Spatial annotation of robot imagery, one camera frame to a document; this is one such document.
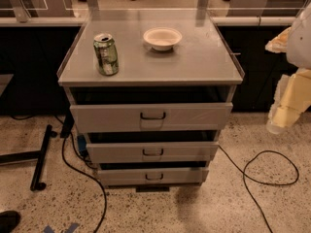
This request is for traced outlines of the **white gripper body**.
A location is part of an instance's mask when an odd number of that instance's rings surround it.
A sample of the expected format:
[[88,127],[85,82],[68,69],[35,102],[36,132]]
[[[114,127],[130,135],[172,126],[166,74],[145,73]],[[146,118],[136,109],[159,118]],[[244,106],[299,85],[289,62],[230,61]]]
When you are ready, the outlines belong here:
[[273,105],[292,108],[300,115],[304,113],[311,106],[311,70],[299,68],[290,77],[283,75],[278,82]]

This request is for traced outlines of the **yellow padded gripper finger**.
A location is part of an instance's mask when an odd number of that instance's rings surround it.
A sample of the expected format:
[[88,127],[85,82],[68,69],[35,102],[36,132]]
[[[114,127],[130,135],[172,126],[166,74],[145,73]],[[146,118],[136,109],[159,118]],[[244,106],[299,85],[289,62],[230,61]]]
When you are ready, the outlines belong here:
[[289,107],[273,105],[268,113],[266,129],[272,134],[281,134],[292,127],[300,117],[300,112]]

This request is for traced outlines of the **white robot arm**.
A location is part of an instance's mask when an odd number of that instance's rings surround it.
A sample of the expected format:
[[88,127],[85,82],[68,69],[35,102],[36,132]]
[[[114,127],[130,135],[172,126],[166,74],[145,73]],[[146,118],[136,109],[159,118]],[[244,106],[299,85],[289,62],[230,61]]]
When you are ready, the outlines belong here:
[[269,41],[265,49],[284,52],[287,61],[297,68],[293,75],[281,76],[268,114],[266,129],[280,134],[311,106],[311,4],[302,9],[289,28]]

